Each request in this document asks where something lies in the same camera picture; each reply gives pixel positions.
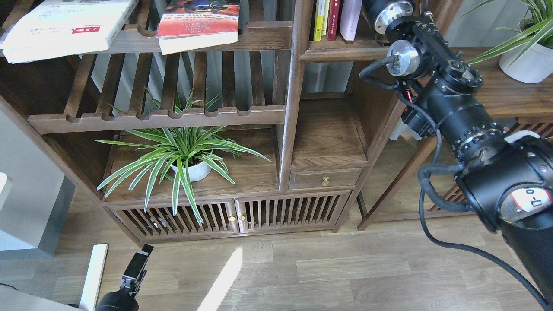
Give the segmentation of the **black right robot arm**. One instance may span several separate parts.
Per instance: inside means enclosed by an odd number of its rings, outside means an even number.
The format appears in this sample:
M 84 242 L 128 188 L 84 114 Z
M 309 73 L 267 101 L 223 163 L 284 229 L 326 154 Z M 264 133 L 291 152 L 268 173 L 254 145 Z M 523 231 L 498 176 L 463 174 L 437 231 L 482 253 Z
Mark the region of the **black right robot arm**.
M 446 140 L 456 165 L 421 167 L 419 216 L 435 244 L 478 254 L 503 267 L 552 309 L 552 144 L 532 131 L 506 134 L 475 99 L 480 73 L 450 50 L 430 13 L 413 16 L 411 0 L 364 0 L 372 28 L 391 43 L 387 57 L 362 70 L 360 78 L 394 90 L 408 107 L 406 124 L 419 136 L 435 134 L 437 153 Z M 533 278 L 472 246 L 437 240 L 424 219 L 428 196 L 441 209 L 474 211 L 492 233 L 500 231 Z

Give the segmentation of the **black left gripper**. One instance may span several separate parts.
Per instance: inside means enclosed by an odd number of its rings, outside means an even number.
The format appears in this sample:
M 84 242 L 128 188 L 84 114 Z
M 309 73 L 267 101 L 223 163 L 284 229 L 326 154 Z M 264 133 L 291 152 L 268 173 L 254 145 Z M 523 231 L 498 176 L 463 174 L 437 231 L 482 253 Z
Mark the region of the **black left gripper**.
M 107 293 L 98 303 L 96 311 L 137 311 L 139 309 L 136 294 L 140 291 L 140 284 L 147 272 L 146 263 L 153 250 L 154 246 L 145 244 L 142 252 L 135 253 L 123 273 L 119 290 Z

